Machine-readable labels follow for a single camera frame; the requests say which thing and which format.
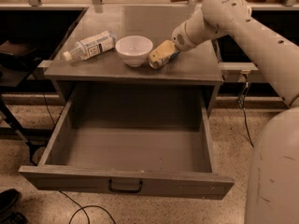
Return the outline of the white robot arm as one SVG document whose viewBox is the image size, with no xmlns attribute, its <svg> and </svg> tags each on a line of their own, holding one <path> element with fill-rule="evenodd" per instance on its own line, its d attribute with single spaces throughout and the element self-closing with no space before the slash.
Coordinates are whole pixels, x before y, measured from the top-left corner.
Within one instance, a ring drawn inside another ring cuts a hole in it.
<svg viewBox="0 0 299 224">
<path fill-rule="evenodd" d="M 149 55 L 154 69 L 229 35 L 288 107 L 264 126 L 249 168 L 245 224 L 299 224 L 299 47 L 251 17 L 245 0 L 203 0 Z"/>
</svg>

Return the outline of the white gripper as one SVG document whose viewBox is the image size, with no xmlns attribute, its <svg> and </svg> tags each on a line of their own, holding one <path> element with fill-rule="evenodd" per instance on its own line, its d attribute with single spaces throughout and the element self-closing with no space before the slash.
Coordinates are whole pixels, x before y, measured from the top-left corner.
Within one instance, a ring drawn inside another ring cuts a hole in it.
<svg viewBox="0 0 299 224">
<path fill-rule="evenodd" d="M 160 69 L 169 63 L 169 57 L 176 50 L 188 51 L 196 48 L 199 45 L 197 36 L 198 26 L 194 22 L 183 22 L 172 34 L 174 42 L 165 40 L 149 54 L 149 66 L 153 69 Z"/>
</svg>

